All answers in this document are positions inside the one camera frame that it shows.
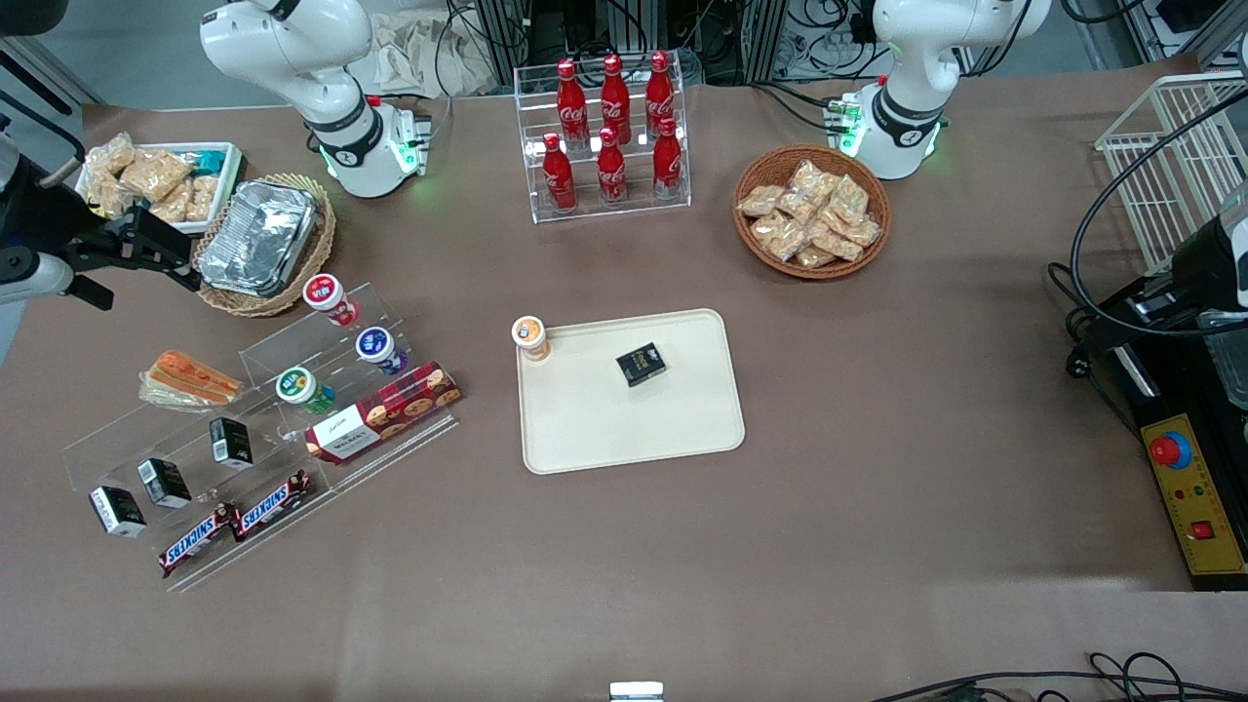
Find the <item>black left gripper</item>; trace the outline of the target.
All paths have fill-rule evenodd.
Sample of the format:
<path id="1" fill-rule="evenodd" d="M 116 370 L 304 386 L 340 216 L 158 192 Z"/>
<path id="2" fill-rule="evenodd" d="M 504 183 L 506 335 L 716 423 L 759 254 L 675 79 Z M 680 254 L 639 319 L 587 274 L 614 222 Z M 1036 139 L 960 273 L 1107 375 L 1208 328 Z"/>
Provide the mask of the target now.
<path id="1" fill-rule="evenodd" d="M 1176 249 L 1169 271 L 1154 279 L 1136 279 L 1094 305 L 1097 317 L 1071 320 L 1075 356 L 1107 355 L 1149 336 L 1107 319 L 1144 321 L 1152 329 L 1174 329 L 1206 311 L 1238 315 L 1239 265 L 1223 219 L 1209 219 Z"/>

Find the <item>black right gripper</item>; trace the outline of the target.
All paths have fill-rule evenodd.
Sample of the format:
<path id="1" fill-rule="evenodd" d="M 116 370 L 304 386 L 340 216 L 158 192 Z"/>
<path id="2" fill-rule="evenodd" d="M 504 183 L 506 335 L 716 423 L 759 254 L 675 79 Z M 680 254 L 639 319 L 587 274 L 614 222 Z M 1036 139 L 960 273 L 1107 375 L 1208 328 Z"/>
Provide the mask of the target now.
<path id="1" fill-rule="evenodd" d="M 162 274 L 188 292 L 202 289 L 190 264 L 193 240 L 142 206 L 122 214 L 122 239 L 134 256 L 125 256 L 119 224 L 94 214 L 80 196 L 57 186 L 10 185 L 2 194 L 4 277 L 51 272 L 74 277 L 102 269 Z"/>

